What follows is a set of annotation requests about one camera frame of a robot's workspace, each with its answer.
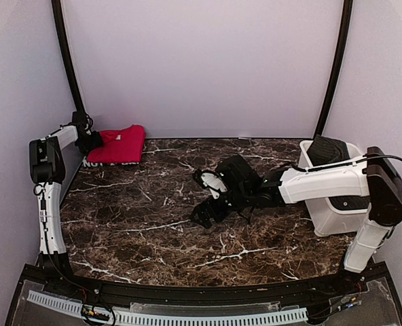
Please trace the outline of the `black white checkered shirt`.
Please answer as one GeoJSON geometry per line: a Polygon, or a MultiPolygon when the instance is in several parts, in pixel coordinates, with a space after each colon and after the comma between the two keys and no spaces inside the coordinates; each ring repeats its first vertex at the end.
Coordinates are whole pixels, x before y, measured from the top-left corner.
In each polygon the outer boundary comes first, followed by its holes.
{"type": "Polygon", "coordinates": [[[89,162],[87,158],[83,158],[81,161],[81,166],[84,168],[96,168],[96,167],[105,167],[105,166],[136,166],[139,165],[138,162],[125,162],[125,163],[94,163],[89,162]]]}

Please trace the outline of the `red garment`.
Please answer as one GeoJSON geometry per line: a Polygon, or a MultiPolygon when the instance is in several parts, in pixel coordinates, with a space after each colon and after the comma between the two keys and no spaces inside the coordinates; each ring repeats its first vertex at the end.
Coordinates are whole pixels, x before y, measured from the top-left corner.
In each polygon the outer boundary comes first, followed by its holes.
{"type": "Polygon", "coordinates": [[[142,126],[133,124],[122,130],[102,130],[99,133],[103,146],[93,149],[86,156],[89,162],[141,162],[146,137],[142,126]]]}

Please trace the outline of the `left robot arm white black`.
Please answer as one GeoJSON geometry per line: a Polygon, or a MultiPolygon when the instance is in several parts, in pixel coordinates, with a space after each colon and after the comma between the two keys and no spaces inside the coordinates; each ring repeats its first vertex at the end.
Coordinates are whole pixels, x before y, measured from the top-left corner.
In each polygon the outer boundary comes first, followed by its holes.
{"type": "Polygon", "coordinates": [[[52,283],[65,296],[79,291],[79,280],[72,276],[67,248],[62,236],[60,197],[66,167],[62,151],[75,145],[86,155],[101,145],[100,135],[91,130],[92,123],[71,122],[47,136],[29,143],[29,168],[37,198],[40,227],[39,263],[52,283]]]}

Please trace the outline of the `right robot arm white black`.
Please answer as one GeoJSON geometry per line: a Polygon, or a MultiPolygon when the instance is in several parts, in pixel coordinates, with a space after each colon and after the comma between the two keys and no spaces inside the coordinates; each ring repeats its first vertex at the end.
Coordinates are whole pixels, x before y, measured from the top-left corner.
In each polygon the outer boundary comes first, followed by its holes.
{"type": "Polygon", "coordinates": [[[379,147],[362,156],[322,166],[285,164],[260,177],[242,156],[220,162],[214,171],[196,170],[194,181],[211,195],[196,205],[190,219],[204,228],[246,208],[264,209],[321,198],[368,197],[369,206],[330,288],[338,295],[357,282],[367,262],[388,233],[402,222],[402,178],[390,163],[394,157],[379,147]]]}

